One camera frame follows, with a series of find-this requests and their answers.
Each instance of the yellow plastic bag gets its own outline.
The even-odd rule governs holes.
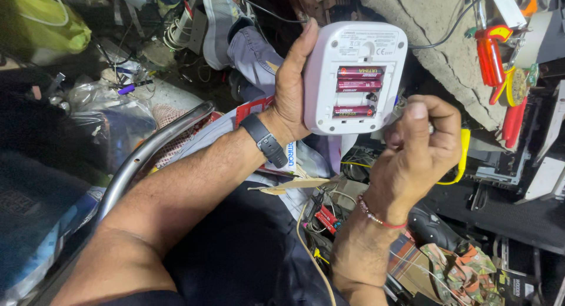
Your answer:
[[[53,24],[62,24],[66,15],[54,0],[0,0],[0,41],[11,52],[30,57],[35,49],[47,48],[80,53],[90,42],[90,29],[81,17],[64,6],[68,22],[62,27],[33,21],[21,14]]]

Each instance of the bracelet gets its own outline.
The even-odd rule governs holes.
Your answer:
[[[366,214],[367,217],[370,218],[371,220],[377,222],[378,224],[380,224],[384,227],[387,227],[389,229],[402,229],[403,227],[406,226],[406,224],[408,224],[408,220],[406,220],[406,222],[404,224],[401,224],[399,226],[395,226],[395,225],[386,223],[386,222],[384,222],[380,219],[377,219],[377,217],[369,211],[369,208],[367,207],[367,204],[365,203],[365,201],[359,200],[359,203],[361,204],[361,212]]]

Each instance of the white plastic box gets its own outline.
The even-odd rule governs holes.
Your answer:
[[[390,119],[404,68],[408,41],[394,25],[381,22],[336,22],[322,27],[304,73],[304,122],[318,135],[368,133]],[[337,93],[342,67],[382,67],[376,102],[369,92]],[[334,118],[335,106],[370,106],[371,116]]]

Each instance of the purple object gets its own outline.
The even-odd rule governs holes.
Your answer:
[[[130,85],[122,88],[121,90],[117,91],[117,93],[120,94],[120,95],[124,95],[124,94],[127,94],[129,92],[133,92],[133,90],[135,90],[135,89],[136,89],[136,87],[133,86],[133,84],[130,84]]]

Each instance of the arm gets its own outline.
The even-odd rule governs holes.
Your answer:
[[[430,135],[428,120],[436,131]],[[461,115],[435,96],[414,95],[387,133],[387,150],[371,169],[363,195],[369,211],[389,224],[408,212],[461,157]],[[385,305],[389,248],[399,231],[373,222],[357,207],[333,245],[334,285],[351,305]]]
[[[308,134],[302,67],[318,38],[315,20],[277,72],[275,103],[259,118],[281,145]],[[140,181],[104,218],[54,305],[95,304],[134,292],[173,290],[162,258],[266,159],[245,129]]]

